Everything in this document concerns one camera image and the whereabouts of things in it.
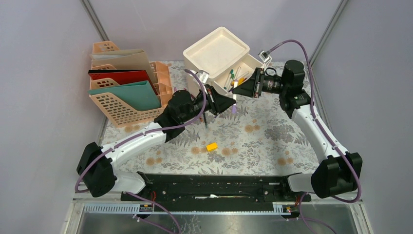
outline folder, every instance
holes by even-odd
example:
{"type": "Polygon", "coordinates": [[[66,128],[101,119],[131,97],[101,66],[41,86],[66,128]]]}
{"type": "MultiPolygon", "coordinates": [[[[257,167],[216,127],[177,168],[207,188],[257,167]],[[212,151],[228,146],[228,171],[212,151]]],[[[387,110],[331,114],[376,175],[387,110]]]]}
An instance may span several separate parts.
{"type": "Polygon", "coordinates": [[[161,102],[152,90],[149,81],[91,89],[88,93],[90,95],[112,93],[137,111],[148,111],[161,107],[161,102]]]}
{"type": "Polygon", "coordinates": [[[88,74],[92,80],[111,78],[120,85],[149,81],[153,91],[157,95],[155,87],[145,70],[89,70],[88,74]]]}
{"type": "Polygon", "coordinates": [[[110,64],[116,69],[145,70],[152,83],[157,83],[148,56],[141,49],[106,51],[91,54],[91,57],[93,66],[110,64]]]}

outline red folder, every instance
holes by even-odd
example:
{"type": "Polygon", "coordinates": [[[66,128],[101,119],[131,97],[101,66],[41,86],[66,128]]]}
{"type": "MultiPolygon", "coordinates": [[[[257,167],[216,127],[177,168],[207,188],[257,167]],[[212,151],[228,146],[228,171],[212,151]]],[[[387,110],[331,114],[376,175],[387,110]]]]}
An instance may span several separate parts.
{"type": "Polygon", "coordinates": [[[119,85],[147,80],[155,94],[158,94],[145,70],[89,70],[88,74],[92,80],[111,78],[119,85]]]}

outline gray floor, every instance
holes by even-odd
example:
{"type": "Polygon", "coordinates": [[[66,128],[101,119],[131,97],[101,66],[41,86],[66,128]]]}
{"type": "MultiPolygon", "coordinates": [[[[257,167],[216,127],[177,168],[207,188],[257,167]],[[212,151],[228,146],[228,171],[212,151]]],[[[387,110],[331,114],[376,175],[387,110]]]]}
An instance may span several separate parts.
{"type": "MultiPolygon", "coordinates": [[[[303,205],[305,217],[332,226],[338,234],[357,233],[350,209],[344,205],[303,205]]],[[[177,215],[183,234],[311,234],[302,220],[286,222],[272,215],[177,215]]],[[[177,232],[168,215],[151,215],[148,220],[177,232]]],[[[309,222],[318,234],[328,228],[309,222]]],[[[149,224],[136,222],[127,214],[84,214],[78,234],[165,234],[149,224]]]]}

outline floral tablecloth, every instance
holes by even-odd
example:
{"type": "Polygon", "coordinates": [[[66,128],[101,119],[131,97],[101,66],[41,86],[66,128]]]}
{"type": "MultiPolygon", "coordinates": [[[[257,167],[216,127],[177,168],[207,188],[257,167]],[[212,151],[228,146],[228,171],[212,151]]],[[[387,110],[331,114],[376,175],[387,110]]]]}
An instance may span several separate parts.
{"type": "MultiPolygon", "coordinates": [[[[169,66],[172,85],[187,85],[184,63],[164,61],[169,66]]],[[[281,74],[284,63],[272,67],[281,74]]],[[[308,80],[304,88],[310,93],[308,80]]],[[[230,110],[206,115],[208,127],[200,120],[186,127],[172,141],[150,148],[120,167],[126,172],[215,175],[288,175],[313,172],[317,157],[299,127],[279,105],[278,95],[259,98],[237,96],[237,113],[230,110]],[[207,152],[216,142],[218,149],[207,152]]],[[[122,139],[146,124],[115,128],[108,122],[102,144],[122,139]]]]}

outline floral pattern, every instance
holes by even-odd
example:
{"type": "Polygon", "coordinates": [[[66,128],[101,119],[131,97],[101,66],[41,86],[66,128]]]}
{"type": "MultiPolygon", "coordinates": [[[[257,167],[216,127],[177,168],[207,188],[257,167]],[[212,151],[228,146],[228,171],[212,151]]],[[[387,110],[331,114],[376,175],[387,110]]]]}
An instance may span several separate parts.
{"type": "MultiPolygon", "coordinates": [[[[173,87],[187,86],[184,63],[165,61],[173,87]]],[[[283,62],[271,64],[281,74],[283,62]]],[[[304,88],[309,93],[306,79],[304,88]]],[[[288,175],[311,173],[318,166],[317,157],[305,135],[281,110],[277,95],[259,98],[237,97],[237,113],[230,110],[214,117],[206,114],[207,127],[196,120],[177,138],[155,146],[120,167],[126,172],[214,175],[288,175]],[[207,152],[216,142],[218,149],[207,152]]],[[[102,143],[122,139],[146,124],[124,128],[107,125],[102,143]]]]}

